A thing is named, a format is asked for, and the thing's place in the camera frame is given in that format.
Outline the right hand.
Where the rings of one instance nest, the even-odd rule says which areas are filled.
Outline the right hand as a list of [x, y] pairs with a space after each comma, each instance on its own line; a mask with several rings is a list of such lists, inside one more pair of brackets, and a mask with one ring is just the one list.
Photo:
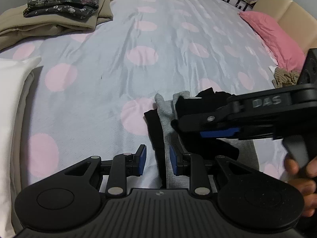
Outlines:
[[[291, 176], [296, 176], [299, 173], [299, 164], [289, 154], [285, 157], [284, 168]], [[291, 179], [288, 183], [298, 189], [303, 195], [305, 206], [302, 216], [312, 217], [316, 210], [317, 200], [316, 182], [313, 180], [316, 177], [316, 157], [310, 161], [305, 171], [305, 178]]]

